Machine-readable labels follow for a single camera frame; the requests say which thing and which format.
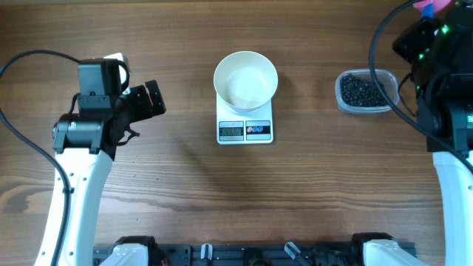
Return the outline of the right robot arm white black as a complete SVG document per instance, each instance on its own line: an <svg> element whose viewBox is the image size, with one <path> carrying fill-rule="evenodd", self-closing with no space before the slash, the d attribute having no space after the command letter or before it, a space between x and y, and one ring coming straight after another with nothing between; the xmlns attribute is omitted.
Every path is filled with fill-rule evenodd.
<svg viewBox="0 0 473 266"><path fill-rule="evenodd" d="M435 4L392 43L415 85L414 119L389 107L426 137L443 200L446 265L472 264L472 2L457 1L444 18Z"/></svg>

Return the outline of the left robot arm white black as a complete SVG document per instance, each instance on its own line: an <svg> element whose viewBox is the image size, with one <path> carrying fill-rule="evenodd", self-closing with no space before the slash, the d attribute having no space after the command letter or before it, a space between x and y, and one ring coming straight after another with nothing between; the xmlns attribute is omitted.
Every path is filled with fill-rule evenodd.
<svg viewBox="0 0 473 266"><path fill-rule="evenodd" d="M124 54L82 60L78 111L53 126L57 170L36 265L92 265L98 211L118 147L138 135L131 124L166 112L155 80L129 85Z"/></svg>

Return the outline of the pink scoop with blue handle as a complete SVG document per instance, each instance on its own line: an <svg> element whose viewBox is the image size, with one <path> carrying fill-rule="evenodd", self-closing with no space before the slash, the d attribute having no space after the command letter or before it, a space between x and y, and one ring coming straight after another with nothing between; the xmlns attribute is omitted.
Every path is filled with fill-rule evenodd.
<svg viewBox="0 0 473 266"><path fill-rule="evenodd" d="M447 7L452 0L423 0L412 6L421 13L421 18L433 18L436 13Z"/></svg>

